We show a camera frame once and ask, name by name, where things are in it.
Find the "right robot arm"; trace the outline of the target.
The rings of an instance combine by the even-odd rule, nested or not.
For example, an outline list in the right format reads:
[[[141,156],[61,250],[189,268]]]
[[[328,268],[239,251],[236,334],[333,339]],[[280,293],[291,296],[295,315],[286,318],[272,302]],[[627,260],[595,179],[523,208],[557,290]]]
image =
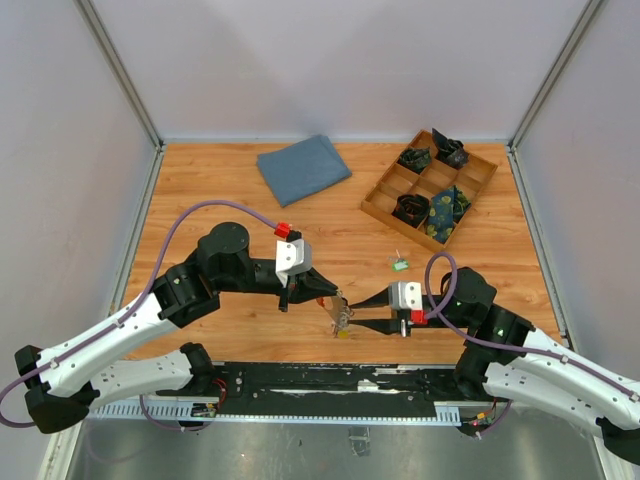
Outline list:
[[[390,320],[363,326],[406,336],[411,328],[449,328],[464,351],[455,392],[521,402],[583,427],[619,458],[639,462],[639,383],[564,347],[523,317],[495,303],[497,291],[469,267],[445,275],[438,295],[417,282],[393,282],[356,308],[388,307]]]

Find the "key with green tag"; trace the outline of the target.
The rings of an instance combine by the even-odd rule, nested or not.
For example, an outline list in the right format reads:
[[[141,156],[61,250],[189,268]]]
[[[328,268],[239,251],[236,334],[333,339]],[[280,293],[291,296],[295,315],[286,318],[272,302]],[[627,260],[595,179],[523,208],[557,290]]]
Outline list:
[[[401,272],[408,270],[410,268],[409,262],[399,254],[395,256],[390,256],[389,261],[391,263],[391,269],[394,272]]]

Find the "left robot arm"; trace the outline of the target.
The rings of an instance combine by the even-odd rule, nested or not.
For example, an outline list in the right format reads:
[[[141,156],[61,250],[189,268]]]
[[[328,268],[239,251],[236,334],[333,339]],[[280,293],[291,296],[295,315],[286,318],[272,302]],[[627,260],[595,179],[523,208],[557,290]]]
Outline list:
[[[313,268],[311,247],[300,233],[281,232],[273,259],[251,257],[249,246],[244,226],[220,223],[184,262],[115,314],[55,347],[18,350],[16,366],[35,427],[57,433],[106,404],[140,395],[210,393],[221,374],[199,343],[147,360],[125,357],[215,312],[223,292],[273,295],[280,311],[337,294],[337,286]]]

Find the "metal key organizer red handle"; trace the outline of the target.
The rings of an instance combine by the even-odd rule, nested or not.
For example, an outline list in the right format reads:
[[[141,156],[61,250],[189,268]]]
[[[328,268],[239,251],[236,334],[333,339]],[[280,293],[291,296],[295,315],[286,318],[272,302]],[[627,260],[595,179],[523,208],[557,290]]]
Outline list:
[[[346,339],[348,327],[354,312],[348,305],[340,291],[331,297],[321,297],[317,304],[329,315],[331,319],[331,331],[335,338]]]

